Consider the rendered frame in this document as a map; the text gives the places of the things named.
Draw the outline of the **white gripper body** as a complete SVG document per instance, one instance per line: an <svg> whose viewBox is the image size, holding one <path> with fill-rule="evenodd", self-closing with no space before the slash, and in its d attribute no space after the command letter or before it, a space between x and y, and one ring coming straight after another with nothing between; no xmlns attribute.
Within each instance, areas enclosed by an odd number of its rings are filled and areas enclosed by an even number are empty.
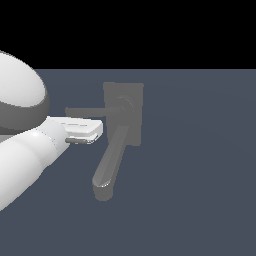
<svg viewBox="0 0 256 256"><path fill-rule="evenodd" d="M61 124L69 138L94 141L103 134L103 123L101 120L71 117L49 117L49 119Z"/></svg>

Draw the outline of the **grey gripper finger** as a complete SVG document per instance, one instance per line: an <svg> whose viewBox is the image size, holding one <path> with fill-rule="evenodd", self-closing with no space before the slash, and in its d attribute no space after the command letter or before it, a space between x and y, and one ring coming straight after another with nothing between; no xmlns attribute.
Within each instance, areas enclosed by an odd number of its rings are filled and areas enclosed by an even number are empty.
<svg viewBox="0 0 256 256"><path fill-rule="evenodd" d="M92 144L98 139L98 134L95 133L90 136L82 135L71 135L65 139L66 143L72 144Z"/></svg>

